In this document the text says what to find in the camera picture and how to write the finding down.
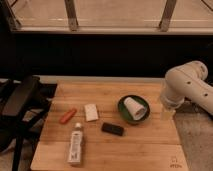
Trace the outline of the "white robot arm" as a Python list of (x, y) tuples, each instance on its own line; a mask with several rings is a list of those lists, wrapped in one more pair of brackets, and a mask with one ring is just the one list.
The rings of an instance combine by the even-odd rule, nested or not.
[(187, 62), (169, 69), (160, 94), (163, 107), (174, 111), (188, 98), (213, 119), (213, 86), (205, 82), (207, 76), (207, 66), (201, 61)]

